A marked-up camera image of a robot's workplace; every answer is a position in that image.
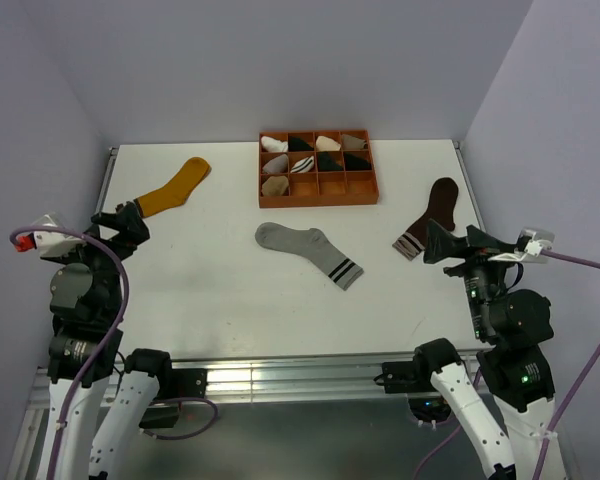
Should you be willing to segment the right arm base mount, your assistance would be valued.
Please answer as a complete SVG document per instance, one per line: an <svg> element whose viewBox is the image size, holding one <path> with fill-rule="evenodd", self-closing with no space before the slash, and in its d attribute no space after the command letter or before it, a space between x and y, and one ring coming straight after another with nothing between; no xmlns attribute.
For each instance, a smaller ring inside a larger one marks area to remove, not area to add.
<svg viewBox="0 0 600 480"><path fill-rule="evenodd" d="M384 362L373 382L387 395L405 396L407 418L418 428L436 430L457 421L449 403L424 379L414 361Z"/></svg>

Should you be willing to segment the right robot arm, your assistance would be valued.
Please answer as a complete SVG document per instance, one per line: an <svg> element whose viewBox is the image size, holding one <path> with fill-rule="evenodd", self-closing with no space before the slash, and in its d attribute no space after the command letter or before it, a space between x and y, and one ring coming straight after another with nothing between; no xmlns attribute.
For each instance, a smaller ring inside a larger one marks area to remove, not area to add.
<svg viewBox="0 0 600 480"><path fill-rule="evenodd" d="M554 239L550 232L525 228L517 242L509 244L474 226L456 237L435 220L427 224L425 263L459 261L443 271L463 279L475 336L491 347L477 359L504 422L493 418L445 338L416 348L413 378L450 405L488 479L532 478L542 443L549 437L555 388L539 346L554 335L550 302L533 290L507 286L505 276L512 266L540 262Z"/></svg>

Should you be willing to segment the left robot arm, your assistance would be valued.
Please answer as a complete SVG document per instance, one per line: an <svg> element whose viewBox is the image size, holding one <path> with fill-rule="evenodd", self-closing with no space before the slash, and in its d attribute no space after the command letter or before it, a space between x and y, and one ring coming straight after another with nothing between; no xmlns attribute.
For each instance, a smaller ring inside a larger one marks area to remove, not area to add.
<svg viewBox="0 0 600 480"><path fill-rule="evenodd" d="M124 363L113 405L99 415L128 303L128 278L120 268L150 234L133 202L91 222L76 245L53 259L62 267L50 284L54 335L40 479L117 478L147 407L175 386L168 353L136 349Z"/></svg>

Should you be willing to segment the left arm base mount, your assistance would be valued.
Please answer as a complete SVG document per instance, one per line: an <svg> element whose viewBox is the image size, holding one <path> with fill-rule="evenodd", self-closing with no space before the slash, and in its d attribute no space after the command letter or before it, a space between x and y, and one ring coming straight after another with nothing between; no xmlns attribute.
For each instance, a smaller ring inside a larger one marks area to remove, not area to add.
<svg viewBox="0 0 600 480"><path fill-rule="evenodd" d="M217 405L205 396L207 372L204 368L175 369L164 377L157 375L156 378L161 381L159 391L149 402L139 428L154 439L168 441L193 438L211 428L218 419L219 411ZM203 404L211 409L211 416L202 427L186 434L158 433L160 429L173 428L183 414L183 407L191 403Z"/></svg>

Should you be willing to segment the grey sock black stripes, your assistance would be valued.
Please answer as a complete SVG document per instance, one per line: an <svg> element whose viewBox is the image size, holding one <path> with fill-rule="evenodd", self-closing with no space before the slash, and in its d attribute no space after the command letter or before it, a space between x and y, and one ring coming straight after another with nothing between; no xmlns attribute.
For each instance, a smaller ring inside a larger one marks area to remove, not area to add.
<svg viewBox="0 0 600 480"><path fill-rule="evenodd" d="M256 229L254 237L265 249L308 260L343 291L364 273L361 266L336 248L317 228L297 230L265 222Z"/></svg>

